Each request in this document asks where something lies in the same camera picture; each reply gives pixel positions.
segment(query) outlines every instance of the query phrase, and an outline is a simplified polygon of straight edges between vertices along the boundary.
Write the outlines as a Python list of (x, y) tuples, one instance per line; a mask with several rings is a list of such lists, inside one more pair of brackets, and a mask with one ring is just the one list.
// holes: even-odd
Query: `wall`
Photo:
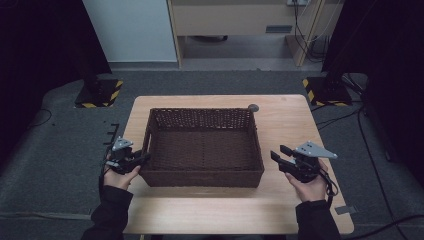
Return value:
[(177, 62), (166, 0), (83, 0), (108, 62)]

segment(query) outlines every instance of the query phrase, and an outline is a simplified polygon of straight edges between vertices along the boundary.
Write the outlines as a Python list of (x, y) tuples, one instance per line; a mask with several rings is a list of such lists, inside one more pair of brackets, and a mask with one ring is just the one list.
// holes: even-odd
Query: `power strip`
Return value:
[(298, 6), (306, 6), (309, 4), (309, 1), (311, 0), (287, 0), (287, 5), (294, 6), (294, 2), (297, 2)]

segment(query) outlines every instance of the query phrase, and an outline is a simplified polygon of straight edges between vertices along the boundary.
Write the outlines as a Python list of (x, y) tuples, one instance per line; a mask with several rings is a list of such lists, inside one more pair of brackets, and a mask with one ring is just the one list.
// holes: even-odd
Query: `controller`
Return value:
[(278, 163), (278, 168), (281, 172), (290, 173), (302, 183), (310, 182), (320, 174), (321, 166), (318, 157), (337, 158), (336, 154), (311, 141), (300, 145), (294, 150), (280, 145), (280, 151), (289, 157), (293, 156), (293, 159), (284, 160), (273, 151), (271, 151), (271, 159)]
[(118, 137), (107, 149), (110, 157), (106, 159), (105, 164), (116, 173), (124, 175), (150, 159), (149, 153), (143, 154), (141, 150), (132, 152), (132, 145), (133, 142)]

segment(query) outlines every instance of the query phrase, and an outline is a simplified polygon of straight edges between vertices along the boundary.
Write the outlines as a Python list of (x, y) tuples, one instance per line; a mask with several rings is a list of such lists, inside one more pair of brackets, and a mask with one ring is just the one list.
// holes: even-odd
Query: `black tripod base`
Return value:
[(111, 79), (98, 80), (98, 82), (101, 87), (99, 93), (91, 93), (84, 84), (75, 100), (76, 108), (110, 107), (113, 105), (123, 81)]
[(303, 79), (303, 86), (312, 105), (352, 105), (352, 98), (344, 86), (328, 89), (325, 77), (308, 77)]

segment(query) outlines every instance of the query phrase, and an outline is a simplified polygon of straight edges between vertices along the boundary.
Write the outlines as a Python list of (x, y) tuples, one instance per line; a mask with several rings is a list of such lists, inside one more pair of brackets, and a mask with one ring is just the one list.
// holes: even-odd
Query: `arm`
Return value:
[[(320, 161), (321, 168), (328, 168)], [(296, 207), (297, 223), (299, 225), (299, 240), (333, 240), (341, 239), (337, 225), (325, 201), (326, 182), (321, 176), (308, 183), (302, 183), (289, 173), (286, 177), (296, 189), (302, 201)]]
[(127, 191), (131, 180), (138, 175), (140, 167), (126, 175), (106, 170), (100, 205), (91, 215), (94, 226), (87, 229), (81, 240), (123, 240), (128, 223), (128, 207), (133, 195)]

